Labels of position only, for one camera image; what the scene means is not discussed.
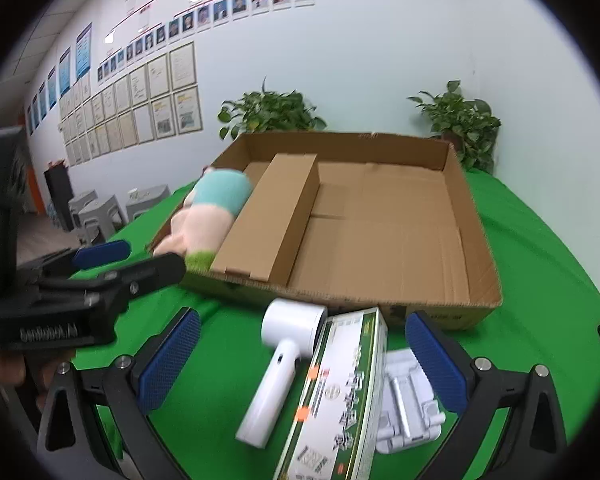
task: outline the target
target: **floor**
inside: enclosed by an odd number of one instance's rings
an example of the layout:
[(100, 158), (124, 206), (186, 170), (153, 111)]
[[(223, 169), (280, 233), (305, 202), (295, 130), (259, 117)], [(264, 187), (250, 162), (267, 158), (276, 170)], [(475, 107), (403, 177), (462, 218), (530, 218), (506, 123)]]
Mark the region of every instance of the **floor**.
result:
[(80, 247), (80, 240), (53, 225), (49, 217), (22, 214), (18, 218), (17, 265), (67, 247)]

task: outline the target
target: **ceiling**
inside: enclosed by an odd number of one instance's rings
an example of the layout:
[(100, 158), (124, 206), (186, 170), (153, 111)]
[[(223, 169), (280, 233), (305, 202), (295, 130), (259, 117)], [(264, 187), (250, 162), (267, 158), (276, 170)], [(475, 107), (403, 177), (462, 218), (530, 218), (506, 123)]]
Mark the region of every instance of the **ceiling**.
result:
[(0, 69), (0, 127), (15, 124), (46, 53), (86, 1), (53, 0), (13, 47)]

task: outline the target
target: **white and green box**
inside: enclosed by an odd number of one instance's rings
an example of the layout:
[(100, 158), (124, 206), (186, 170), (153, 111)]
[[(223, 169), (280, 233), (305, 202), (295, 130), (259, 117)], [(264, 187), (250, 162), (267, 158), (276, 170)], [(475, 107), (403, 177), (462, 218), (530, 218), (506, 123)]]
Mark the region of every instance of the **white and green box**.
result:
[(327, 318), (274, 480), (366, 480), (382, 405), (378, 308)]

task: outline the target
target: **blue gripper pad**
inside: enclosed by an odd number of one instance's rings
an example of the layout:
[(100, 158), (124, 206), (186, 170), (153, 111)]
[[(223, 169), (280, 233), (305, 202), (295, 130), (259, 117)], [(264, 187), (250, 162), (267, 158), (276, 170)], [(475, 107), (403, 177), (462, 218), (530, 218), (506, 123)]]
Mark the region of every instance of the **blue gripper pad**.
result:
[(75, 253), (72, 264), (76, 269), (93, 269), (104, 264), (126, 260), (131, 254), (131, 245), (126, 240), (116, 240), (93, 247), (85, 247)]
[(466, 378), (419, 314), (409, 314), (404, 335), (442, 405), (462, 415), (467, 405)]
[(200, 316), (188, 309), (138, 378), (136, 399), (144, 415), (162, 405), (198, 339)]

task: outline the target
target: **potted plant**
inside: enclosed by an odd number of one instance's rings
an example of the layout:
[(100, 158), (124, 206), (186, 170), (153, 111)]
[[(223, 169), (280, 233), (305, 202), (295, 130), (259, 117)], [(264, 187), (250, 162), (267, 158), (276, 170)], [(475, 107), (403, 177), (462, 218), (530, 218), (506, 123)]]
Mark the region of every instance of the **potted plant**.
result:
[(237, 101), (222, 103), (218, 120), (228, 126), (220, 129), (220, 138), (230, 133), (235, 139), (245, 132), (267, 130), (323, 130), (327, 124), (314, 115), (315, 109), (304, 103), (300, 92), (279, 94), (265, 90), (263, 81), (262, 92), (245, 92)]
[(443, 94), (418, 93), (433, 101), (426, 103), (421, 97), (409, 97), (431, 119), (433, 137), (451, 142), (466, 170), (477, 168), (492, 173), (493, 147), (501, 123), (491, 114), (491, 107), (482, 99), (465, 100), (459, 81), (449, 81)]

